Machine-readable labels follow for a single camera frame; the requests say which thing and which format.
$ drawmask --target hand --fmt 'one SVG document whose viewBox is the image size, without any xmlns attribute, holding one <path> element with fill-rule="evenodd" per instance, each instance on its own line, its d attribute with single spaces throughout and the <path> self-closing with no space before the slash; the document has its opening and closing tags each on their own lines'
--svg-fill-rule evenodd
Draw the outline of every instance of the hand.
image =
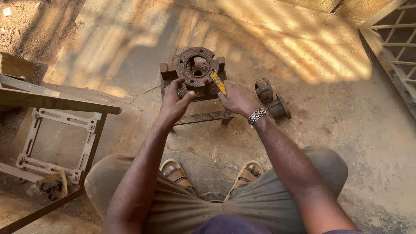
<svg viewBox="0 0 416 234">
<path fill-rule="evenodd" d="M 182 86 L 185 78 L 178 78 L 166 86 L 160 113 L 155 121 L 156 125 L 171 130 L 176 122 L 183 116 L 189 103 L 195 96 L 194 91 L 188 92 L 182 99 L 178 97 L 178 87 Z"/>
<path fill-rule="evenodd" d="M 252 113 L 260 109 L 260 104 L 257 103 L 254 92 L 248 90 L 242 85 L 235 85 L 228 80 L 224 80 L 225 92 L 218 93 L 218 99 L 223 106 L 233 113 L 240 114 L 247 119 Z"/>
</svg>

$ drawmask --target yellow chisel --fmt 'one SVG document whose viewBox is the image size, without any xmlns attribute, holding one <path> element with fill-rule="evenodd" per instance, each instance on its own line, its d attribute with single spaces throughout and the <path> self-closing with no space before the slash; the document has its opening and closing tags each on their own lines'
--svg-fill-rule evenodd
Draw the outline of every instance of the yellow chisel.
<svg viewBox="0 0 416 234">
<path fill-rule="evenodd" d="M 212 71 L 209 76 L 212 78 L 212 80 L 215 82 L 215 84 L 218 86 L 218 88 L 220 88 L 221 93 L 223 93 L 224 95 L 227 95 L 225 93 L 225 86 L 224 83 L 222 82 L 222 80 L 218 77 L 217 73 L 215 73 L 214 71 Z"/>
</svg>

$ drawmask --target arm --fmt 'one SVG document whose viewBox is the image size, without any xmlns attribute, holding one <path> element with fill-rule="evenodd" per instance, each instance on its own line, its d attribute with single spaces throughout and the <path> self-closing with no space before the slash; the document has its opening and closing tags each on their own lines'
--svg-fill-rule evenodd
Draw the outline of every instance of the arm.
<svg viewBox="0 0 416 234">
<path fill-rule="evenodd" d="M 230 111 L 247 119 L 261 106 L 254 93 L 241 85 L 224 82 L 227 96 L 219 99 Z M 264 144 L 273 169 L 284 187 L 295 200 L 306 231 L 321 234 L 336 229 L 357 230 L 345 214 L 318 170 L 308 157 L 268 116 L 261 117 L 253 125 Z"/>
<path fill-rule="evenodd" d="M 193 91 L 179 100 L 176 79 L 166 87 L 158 118 L 111 199 L 102 233 L 141 233 L 156 190 L 157 174 L 169 131 L 193 100 Z"/>
</svg>

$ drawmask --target leg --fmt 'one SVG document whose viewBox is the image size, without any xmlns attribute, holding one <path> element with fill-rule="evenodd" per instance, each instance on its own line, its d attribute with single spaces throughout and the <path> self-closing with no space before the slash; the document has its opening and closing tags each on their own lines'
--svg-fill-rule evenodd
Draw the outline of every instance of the leg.
<svg viewBox="0 0 416 234">
<path fill-rule="evenodd" d="M 347 164 L 328 147 L 310 146 L 302 151 L 337 198 L 347 180 Z M 223 207 L 224 214 L 264 223 L 272 233 L 305 233 L 296 203 L 273 169 L 253 182 L 239 185 Z"/>
<path fill-rule="evenodd" d="M 91 168 L 85 190 L 95 209 L 105 217 L 111 198 L 134 157 L 110 155 Z M 223 214 L 221 204 L 199 199 L 188 187 L 179 185 L 161 173 L 144 233 L 191 233 L 210 217 Z"/>
</svg>

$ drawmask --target toe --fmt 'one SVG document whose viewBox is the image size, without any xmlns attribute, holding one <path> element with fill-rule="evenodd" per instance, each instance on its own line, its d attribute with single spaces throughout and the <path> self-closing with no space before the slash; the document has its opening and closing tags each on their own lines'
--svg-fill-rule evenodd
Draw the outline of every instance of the toe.
<svg viewBox="0 0 416 234">
<path fill-rule="evenodd" d="M 246 167 L 246 169 L 249 171 L 249 172 L 253 172 L 253 170 L 254 170 L 254 165 L 253 164 L 250 164 L 250 165 L 248 165 L 247 167 Z"/>
</svg>

